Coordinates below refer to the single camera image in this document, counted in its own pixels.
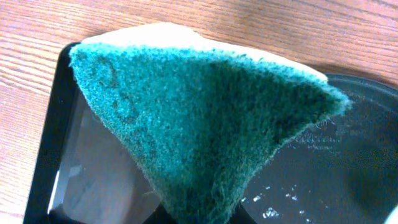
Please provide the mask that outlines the green and yellow sponge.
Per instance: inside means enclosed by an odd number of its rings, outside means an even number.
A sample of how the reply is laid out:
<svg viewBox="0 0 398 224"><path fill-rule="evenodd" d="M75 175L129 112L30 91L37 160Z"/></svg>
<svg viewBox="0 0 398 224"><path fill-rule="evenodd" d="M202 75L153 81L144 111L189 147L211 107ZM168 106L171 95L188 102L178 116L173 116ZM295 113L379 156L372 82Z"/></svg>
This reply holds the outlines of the green and yellow sponge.
<svg viewBox="0 0 398 224"><path fill-rule="evenodd" d="M351 106L327 77L160 22L82 40L70 66L91 110L178 223L226 223L254 174Z"/></svg>

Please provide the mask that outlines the pale green plate red streak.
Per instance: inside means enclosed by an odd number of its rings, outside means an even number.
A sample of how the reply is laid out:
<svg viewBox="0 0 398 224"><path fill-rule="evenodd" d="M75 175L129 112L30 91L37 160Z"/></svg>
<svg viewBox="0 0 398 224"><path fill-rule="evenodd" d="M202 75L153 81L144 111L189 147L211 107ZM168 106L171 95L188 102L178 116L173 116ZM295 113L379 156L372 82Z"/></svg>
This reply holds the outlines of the pale green plate red streak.
<svg viewBox="0 0 398 224"><path fill-rule="evenodd" d="M384 224L398 224L398 206L391 211Z"/></svg>

